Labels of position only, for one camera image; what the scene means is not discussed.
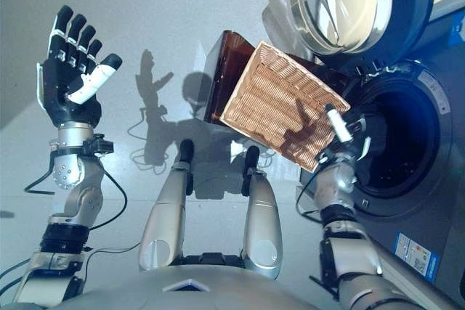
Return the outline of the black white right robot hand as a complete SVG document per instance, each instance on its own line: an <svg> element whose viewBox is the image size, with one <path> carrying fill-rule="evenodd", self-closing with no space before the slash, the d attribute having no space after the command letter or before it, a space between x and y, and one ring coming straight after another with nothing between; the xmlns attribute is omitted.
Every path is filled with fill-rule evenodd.
<svg viewBox="0 0 465 310"><path fill-rule="evenodd" d="M364 113L357 117L351 115L351 121L344 120L340 112L332 104L325 106L325 113L329 120L333 139L328 146L316 156L319 164L329 163L336 158L346 155L349 161L359 161L364 158L371 146L371 137L366 135L367 120Z"/></svg>

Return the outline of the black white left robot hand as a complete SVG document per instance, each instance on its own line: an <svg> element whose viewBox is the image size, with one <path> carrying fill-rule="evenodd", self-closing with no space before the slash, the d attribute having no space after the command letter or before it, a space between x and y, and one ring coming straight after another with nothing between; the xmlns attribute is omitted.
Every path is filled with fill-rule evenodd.
<svg viewBox="0 0 465 310"><path fill-rule="evenodd" d="M96 94L120 68L123 60L109 54L96 58L102 42L96 29L82 14L74 15L64 5L57 13L49 34L47 57L36 67L37 100L55 127L69 122L96 127L102 115Z"/></svg>

